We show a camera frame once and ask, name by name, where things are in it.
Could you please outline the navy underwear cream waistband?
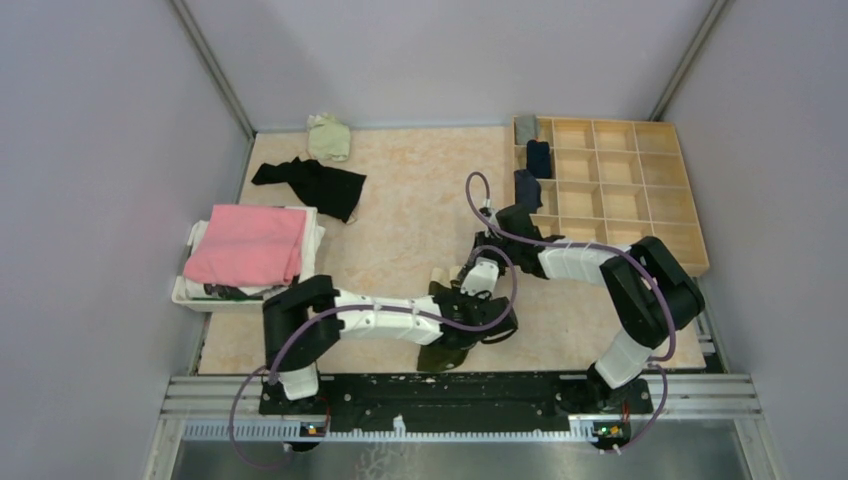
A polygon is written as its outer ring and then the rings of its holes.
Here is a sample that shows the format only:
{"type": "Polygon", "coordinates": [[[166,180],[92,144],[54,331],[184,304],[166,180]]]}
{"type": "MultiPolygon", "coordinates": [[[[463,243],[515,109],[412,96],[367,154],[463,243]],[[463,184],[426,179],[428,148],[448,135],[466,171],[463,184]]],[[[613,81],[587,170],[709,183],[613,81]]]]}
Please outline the navy underwear cream waistband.
{"type": "Polygon", "coordinates": [[[543,206],[542,188],[537,178],[527,169],[513,172],[515,203],[524,206],[535,214],[543,206]]]}

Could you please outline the navy orange underwear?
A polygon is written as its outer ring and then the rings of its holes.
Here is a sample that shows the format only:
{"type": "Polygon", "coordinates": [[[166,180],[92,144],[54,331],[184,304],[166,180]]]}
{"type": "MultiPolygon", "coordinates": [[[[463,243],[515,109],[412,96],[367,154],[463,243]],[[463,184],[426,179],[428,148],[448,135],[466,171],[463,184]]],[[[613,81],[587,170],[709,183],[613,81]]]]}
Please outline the navy orange underwear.
{"type": "Polygon", "coordinates": [[[550,144],[531,139],[526,144],[526,168],[537,179],[552,179],[553,165],[550,144]]]}

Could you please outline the grey underwear white waistband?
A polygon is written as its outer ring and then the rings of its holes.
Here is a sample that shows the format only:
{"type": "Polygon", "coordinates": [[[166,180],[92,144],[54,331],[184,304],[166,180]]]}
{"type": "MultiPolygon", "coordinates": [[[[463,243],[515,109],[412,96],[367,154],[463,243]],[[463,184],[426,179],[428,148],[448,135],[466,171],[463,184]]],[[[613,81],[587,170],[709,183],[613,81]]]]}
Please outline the grey underwear white waistband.
{"type": "Polygon", "coordinates": [[[515,144],[525,146],[539,138],[540,123],[536,115],[518,115],[513,118],[515,144]]]}

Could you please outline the dark green underwear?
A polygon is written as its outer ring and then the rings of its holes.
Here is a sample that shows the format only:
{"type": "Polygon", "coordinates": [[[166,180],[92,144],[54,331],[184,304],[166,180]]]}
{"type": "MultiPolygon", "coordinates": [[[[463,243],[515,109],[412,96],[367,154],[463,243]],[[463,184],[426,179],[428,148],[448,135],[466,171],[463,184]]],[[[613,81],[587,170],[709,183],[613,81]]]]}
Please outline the dark green underwear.
{"type": "MultiPolygon", "coordinates": [[[[434,268],[428,284],[428,293],[435,295],[442,290],[450,290],[460,270],[460,266],[453,266],[447,270],[434,268]]],[[[461,366],[468,354],[469,350],[450,349],[437,344],[423,345],[419,348],[416,371],[424,373],[450,371],[461,366]]]]}

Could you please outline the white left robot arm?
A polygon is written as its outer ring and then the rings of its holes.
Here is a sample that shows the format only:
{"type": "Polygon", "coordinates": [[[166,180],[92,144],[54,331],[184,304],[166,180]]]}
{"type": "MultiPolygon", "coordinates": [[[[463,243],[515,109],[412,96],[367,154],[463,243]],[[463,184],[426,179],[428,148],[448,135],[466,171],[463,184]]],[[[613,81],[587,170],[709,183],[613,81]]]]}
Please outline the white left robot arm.
{"type": "Polygon", "coordinates": [[[518,329],[509,299],[493,295],[496,281],[464,289],[435,269],[426,295],[391,299],[337,289],[330,276],[318,275],[264,300],[271,394],[297,413],[314,410],[321,397],[317,361],[341,340],[403,340],[419,346],[419,372],[459,367],[473,347],[499,343],[518,329]]]}

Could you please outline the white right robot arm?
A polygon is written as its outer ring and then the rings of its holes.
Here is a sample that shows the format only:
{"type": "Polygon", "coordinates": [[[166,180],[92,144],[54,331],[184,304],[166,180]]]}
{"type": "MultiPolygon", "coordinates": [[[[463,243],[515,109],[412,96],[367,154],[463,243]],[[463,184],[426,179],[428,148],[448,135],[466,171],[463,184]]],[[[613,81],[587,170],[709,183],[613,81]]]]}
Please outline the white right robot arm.
{"type": "Polygon", "coordinates": [[[590,369],[589,404],[612,412],[627,397],[626,385],[668,347],[670,359],[677,333],[705,307],[701,290],[663,241],[645,236],[631,245],[580,242],[562,236],[542,237],[522,205],[477,213],[495,242],[523,272],[545,280],[573,280],[606,288],[621,328],[590,369]]]}

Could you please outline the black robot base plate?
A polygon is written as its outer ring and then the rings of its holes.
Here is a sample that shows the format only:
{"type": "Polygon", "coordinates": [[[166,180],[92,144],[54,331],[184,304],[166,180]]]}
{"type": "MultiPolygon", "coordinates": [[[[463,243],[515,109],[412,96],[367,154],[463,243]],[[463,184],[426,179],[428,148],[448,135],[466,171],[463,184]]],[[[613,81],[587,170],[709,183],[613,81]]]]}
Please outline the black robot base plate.
{"type": "Polygon", "coordinates": [[[290,401],[262,385],[263,416],[317,415],[333,433],[389,430],[396,418],[411,433],[524,433],[566,431],[579,414],[650,414],[654,402],[644,379],[608,390],[571,372],[442,374],[333,374],[319,392],[290,401]]]}

